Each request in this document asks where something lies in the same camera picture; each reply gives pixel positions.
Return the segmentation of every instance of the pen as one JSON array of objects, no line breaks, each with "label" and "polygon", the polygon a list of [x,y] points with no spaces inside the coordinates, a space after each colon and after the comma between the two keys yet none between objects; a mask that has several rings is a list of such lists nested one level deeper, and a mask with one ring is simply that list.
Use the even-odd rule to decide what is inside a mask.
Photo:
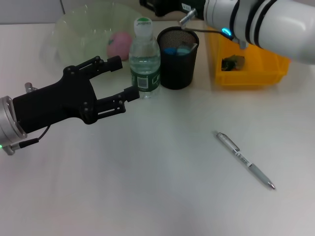
[{"label": "pen", "polygon": [[242,155],[240,149],[232,142],[232,140],[229,139],[228,136],[217,132],[216,137],[224,143],[224,145],[226,145],[228,149],[231,150],[232,153],[237,156],[261,182],[274,190],[276,189],[271,180],[255,164]]}]

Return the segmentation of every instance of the pink object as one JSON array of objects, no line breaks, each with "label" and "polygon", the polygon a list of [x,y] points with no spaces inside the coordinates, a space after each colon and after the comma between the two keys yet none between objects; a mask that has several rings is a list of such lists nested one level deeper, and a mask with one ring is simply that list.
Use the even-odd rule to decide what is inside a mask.
[{"label": "pink object", "polygon": [[127,60],[129,57],[129,49],[132,43],[132,38],[127,32],[114,33],[108,41],[107,55],[109,58],[120,56],[122,60]]}]

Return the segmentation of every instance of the bottle cap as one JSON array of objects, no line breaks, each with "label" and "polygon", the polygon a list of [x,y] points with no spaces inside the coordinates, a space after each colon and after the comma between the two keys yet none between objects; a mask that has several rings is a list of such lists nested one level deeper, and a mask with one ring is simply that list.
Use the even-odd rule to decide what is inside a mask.
[{"label": "bottle cap", "polygon": [[134,33],[137,37],[152,37],[153,22],[147,17],[140,17],[134,21]]}]

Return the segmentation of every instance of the black stripe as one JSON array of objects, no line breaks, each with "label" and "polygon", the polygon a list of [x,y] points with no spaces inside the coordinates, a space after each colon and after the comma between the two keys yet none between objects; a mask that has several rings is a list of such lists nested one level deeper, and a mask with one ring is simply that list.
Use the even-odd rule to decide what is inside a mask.
[{"label": "black stripe", "polygon": [[252,26],[252,21],[254,20],[254,17],[260,8],[260,6],[265,2],[265,0],[260,0],[258,1],[255,6],[251,9],[250,14],[248,15],[247,23],[246,23],[246,29],[245,29],[245,38],[247,42],[252,44],[251,42],[251,26]]},{"label": "black stripe", "polygon": [[236,13],[238,11],[239,6],[240,6],[240,1],[237,0],[237,3],[235,4],[235,6],[233,8],[231,18],[230,18],[230,31],[231,31],[233,37],[235,37],[234,23],[235,23]]},{"label": "black stripe", "polygon": [[265,15],[267,14],[268,10],[271,8],[271,6],[276,2],[277,0],[271,0],[270,2],[268,2],[264,9],[261,11],[260,16],[257,20],[256,23],[256,28],[255,28],[255,33],[254,33],[254,42],[255,45],[258,46],[259,48],[261,48],[260,44],[259,44],[259,31],[260,31],[260,27],[262,24],[262,21],[265,18]]}]

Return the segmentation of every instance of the water bottle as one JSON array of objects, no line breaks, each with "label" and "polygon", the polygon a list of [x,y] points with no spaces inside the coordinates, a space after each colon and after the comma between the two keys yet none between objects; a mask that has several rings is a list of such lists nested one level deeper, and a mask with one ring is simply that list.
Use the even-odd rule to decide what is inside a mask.
[{"label": "water bottle", "polygon": [[161,55],[153,37],[153,22],[141,17],[134,21],[135,39],[129,52],[132,85],[137,86],[141,98],[157,94],[160,85]]}]

